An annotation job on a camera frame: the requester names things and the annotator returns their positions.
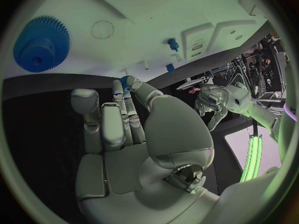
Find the green light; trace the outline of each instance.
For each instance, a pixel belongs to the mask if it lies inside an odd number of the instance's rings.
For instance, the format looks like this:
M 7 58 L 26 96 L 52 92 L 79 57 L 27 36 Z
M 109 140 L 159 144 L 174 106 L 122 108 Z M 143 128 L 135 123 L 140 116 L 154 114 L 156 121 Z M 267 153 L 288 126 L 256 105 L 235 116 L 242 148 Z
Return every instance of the green light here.
M 262 158 L 262 147 L 262 136 L 250 136 L 246 163 L 240 182 L 245 182 L 258 176 Z

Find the blue plastic part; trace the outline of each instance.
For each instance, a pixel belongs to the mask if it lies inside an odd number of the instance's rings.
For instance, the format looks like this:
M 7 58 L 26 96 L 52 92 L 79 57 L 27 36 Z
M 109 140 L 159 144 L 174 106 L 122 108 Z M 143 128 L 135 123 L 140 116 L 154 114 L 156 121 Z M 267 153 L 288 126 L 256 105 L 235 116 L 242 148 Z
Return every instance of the blue plastic part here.
M 13 56 L 30 72 L 42 72 L 61 64 L 69 53 L 70 36 L 57 19 L 41 16 L 31 20 L 18 37 Z
M 174 38 L 169 39 L 167 41 L 167 43 L 170 46 L 170 48 L 171 48 L 172 51 L 178 52 L 179 45 L 178 45 L 178 43 L 176 42 L 176 40 Z
M 127 79 L 128 79 L 129 76 L 123 76 L 121 78 L 121 83 L 122 83 L 122 86 L 123 86 L 123 90 L 124 92 L 130 92 L 131 90 L 129 89 L 129 87 L 127 86 Z
M 174 66 L 172 64 L 167 65 L 166 68 L 169 73 L 174 73 Z

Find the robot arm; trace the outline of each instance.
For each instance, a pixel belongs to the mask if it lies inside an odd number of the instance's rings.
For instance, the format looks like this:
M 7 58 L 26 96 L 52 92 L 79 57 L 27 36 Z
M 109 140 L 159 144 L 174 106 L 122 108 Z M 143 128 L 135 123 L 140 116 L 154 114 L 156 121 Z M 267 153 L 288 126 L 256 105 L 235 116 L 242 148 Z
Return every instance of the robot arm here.
M 278 142 L 280 116 L 273 114 L 267 108 L 260 106 L 251 98 L 249 91 L 242 83 L 219 87 L 203 84 L 195 102 L 195 110 L 200 116 L 205 112 L 215 111 L 208 128 L 212 131 L 227 115 L 227 111 L 241 113 L 252 117 L 271 131 L 271 137 Z

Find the green led strip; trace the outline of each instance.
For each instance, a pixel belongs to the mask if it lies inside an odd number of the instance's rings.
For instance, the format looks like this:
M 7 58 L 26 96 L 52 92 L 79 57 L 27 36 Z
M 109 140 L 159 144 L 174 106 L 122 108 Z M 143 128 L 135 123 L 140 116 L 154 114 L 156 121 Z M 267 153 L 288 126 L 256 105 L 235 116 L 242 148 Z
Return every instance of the green led strip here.
M 246 163 L 240 182 L 245 182 L 258 176 L 262 158 L 262 147 L 262 136 L 250 136 Z

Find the dark floor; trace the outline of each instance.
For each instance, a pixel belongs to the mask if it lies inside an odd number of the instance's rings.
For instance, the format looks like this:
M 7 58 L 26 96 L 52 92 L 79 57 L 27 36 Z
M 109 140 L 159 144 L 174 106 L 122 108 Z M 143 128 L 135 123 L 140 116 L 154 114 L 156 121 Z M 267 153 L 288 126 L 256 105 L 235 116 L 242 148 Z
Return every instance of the dark floor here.
M 161 91 L 194 107 L 196 95 L 188 94 L 188 90 L 177 91 L 178 85 Z M 81 157 L 85 155 L 83 119 L 71 107 L 70 92 L 48 92 L 9 99 L 3 102 L 2 112 L 7 142 L 25 181 L 64 220 L 71 224 L 84 224 L 86 220 L 75 198 L 76 173 Z M 112 100 L 111 89 L 101 89 L 98 93 L 101 104 Z M 144 124 L 148 111 L 135 97 L 133 99 Z M 208 122 L 211 115 L 203 117 L 204 121 Z M 218 194 L 213 165 L 205 175 L 207 188 Z M 17 204 L 2 180 L 0 184 L 1 199 L 8 200 L 1 210 L 5 223 L 32 223 L 20 210 L 20 214 L 15 215 Z

